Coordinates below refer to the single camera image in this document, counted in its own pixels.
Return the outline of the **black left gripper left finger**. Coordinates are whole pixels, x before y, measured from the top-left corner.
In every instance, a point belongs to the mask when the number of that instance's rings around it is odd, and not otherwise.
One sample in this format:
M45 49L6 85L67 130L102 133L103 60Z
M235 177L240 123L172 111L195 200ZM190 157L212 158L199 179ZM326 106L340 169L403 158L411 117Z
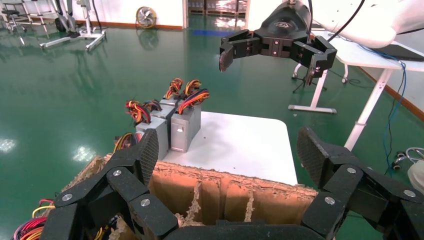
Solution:
M57 196L41 239L92 240L115 216L121 216L140 240L164 239L179 224L148 189L158 154L154 129L136 145L116 151L100 172Z

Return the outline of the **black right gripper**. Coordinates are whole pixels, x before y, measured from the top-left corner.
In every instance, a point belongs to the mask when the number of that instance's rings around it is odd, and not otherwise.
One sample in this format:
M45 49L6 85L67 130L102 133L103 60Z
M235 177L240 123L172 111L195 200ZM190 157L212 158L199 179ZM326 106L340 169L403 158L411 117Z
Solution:
M308 42L311 13L302 2L283 2L253 33L240 30L221 38L219 71L225 72L234 59L254 55L291 58L307 67L305 84L321 78L333 67L337 49L323 36Z

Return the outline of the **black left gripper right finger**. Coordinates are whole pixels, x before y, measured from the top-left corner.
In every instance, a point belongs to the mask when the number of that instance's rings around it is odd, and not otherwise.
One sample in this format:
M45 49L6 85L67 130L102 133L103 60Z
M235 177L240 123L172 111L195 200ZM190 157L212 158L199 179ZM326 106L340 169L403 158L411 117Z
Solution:
M354 212L385 240L423 239L421 192L374 171L346 147L323 142L311 128L299 129L296 150L319 190L301 219L302 226L331 240L349 212Z

